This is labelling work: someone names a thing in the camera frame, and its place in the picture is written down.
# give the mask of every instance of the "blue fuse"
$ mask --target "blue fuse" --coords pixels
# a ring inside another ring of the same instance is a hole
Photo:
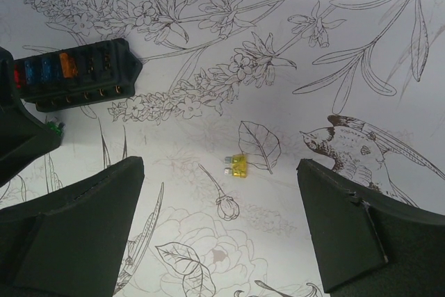
[[[60,81],[63,79],[62,67],[60,66],[60,61],[53,63],[53,80]]]
[[[35,73],[35,68],[30,61],[25,61],[25,77],[26,84],[35,85],[38,83],[38,78]]]
[[[42,58],[42,82],[49,83],[52,80],[51,60],[48,57]]]

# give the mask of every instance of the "white paper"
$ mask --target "white paper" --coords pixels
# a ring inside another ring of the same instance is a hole
[[[0,0],[15,58],[123,37],[145,63],[135,97],[57,113],[62,147],[0,205],[94,175],[126,147],[146,176],[116,296],[323,296],[300,159],[445,214],[443,1]],[[247,179],[225,177],[240,150]]]

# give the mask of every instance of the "fuse box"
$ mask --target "fuse box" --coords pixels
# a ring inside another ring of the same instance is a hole
[[[132,97],[142,63],[118,38],[14,62],[19,97],[42,112]]]
[[[0,47],[0,187],[62,141],[63,125],[32,116],[16,86],[13,56]]]

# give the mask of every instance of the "bird illustration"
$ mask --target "bird illustration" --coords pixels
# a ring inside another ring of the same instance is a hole
[[[327,120],[333,127],[300,133],[311,151],[334,159],[332,170],[341,176],[413,207],[418,206],[389,177],[387,152],[402,154],[445,180],[439,168],[387,132],[348,116],[330,115]]]

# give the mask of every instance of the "bird wing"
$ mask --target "bird wing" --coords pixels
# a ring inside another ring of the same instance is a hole
[[[396,192],[397,196],[401,199],[403,203],[411,205],[412,207],[419,208],[417,203],[413,201],[410,196],[406,195],[406,193],[401,191],[401,189],[398,188],[395,184],[393,184],[391,180],[389,180],[389,183],[391,184],[391,187],[393,188],[393,190]]]
[[[351,161],[335,161],[332,171],[346,179],[352,180],[357,172],[357,168]]]
[[[358,120],[357,118],[350,118],[348,116],[330,115],[327,117],[327,120],[331,122],[334,127],[349,127],[351,129],[362,132],[375,141],[383,154],[388,151],[402,154],[410,161],[413,161],[420,166],[428,167],[430,170],[432,170],[434,173],[445,180],[445,174],[437,166],[427,160],[427,158],[422,156],[420,153],[413,150],[411,147],[404,144],[397,138],[391,136],[387,132],[374,127],[369,123]]]

